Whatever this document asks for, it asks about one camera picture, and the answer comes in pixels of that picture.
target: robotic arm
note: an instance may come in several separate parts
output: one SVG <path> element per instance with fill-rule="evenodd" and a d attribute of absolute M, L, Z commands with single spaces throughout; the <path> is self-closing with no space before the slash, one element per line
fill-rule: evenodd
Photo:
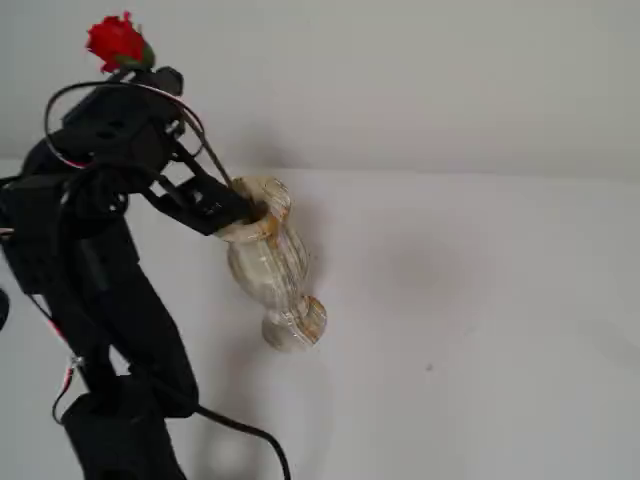
<path fill-rule="evenodd" d="M 138 72 L 130 83 L 172 95 L 183 87 L 168 67 Z M 185 479 L 164 419 L 202 409 L 198 387 L 178 329 L 140 268 L 124 213 L 129 195 L 139 193 L 210 235 L 251 218 L 252 206 L 200 167 L 178 141 L 183 133 L 184 113 L 169 99 L 98 86 L 31 150 L 20 175 L 0 180 L 0 226 L 10 232 L 2 238 L 4 255 L 22 291 L 44 298 L 82 360 L 89 392 L 62 423 L 87 480 Z M 69 162 L 59 161 L 47 141 Z M 172 184 L 162 175 L 171 161 L 193 176 Z M 164 195 L 151 190 L 155 182 Z M 110 347 L 132 374 L 116 375 Z"/>

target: vase base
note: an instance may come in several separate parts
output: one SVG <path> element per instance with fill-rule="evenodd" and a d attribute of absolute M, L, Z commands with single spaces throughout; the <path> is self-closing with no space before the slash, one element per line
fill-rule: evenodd
<path fill-rule="evenodd" d="M 320 301 L 305 297 L 306 313 L 267 312 L 262 321 L 265 341 L 281 352 L 300 352 L 311 348 L 324 334 L 327 311 Z"/>

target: red rose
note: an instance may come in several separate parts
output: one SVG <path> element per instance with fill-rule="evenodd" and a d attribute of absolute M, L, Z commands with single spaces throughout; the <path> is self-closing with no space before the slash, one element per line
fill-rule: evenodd
<path fill-rule="evenodd" d="M 133 29 L 130 18 L 129 12 L 124 12 L 124 20 L 105 17 L 89 30 L 87 49 L 106 62 L 102 72 L 113 72 L 122 65 L 153 66 L 153 53 L 142 35 Z"/>

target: vase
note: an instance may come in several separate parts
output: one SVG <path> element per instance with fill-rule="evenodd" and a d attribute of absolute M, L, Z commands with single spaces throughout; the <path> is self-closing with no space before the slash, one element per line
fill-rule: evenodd
<path fill-rule="evenodd" d="M 303 293 L 309 254 L 289 224 L 291 197 L 273 177 L 246 176 L 233 188 L 256 206 L 258 220 L 236 222 L 216 235 L 229 244 L 227 258 L 236 282 L 266 313 L 262 336 L 277 350 L 304 350 L 318 342 L 327 324 L 322 304 Z"/>

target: white backdrop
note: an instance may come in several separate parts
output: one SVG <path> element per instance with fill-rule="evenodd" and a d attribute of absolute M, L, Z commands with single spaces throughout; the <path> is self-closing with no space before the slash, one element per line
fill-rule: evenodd
<path fill-rule="evenodd" d="M 632 0 L 4 0 L 0 157 L 124 8 L 228 163 L 640 178 Z"/>

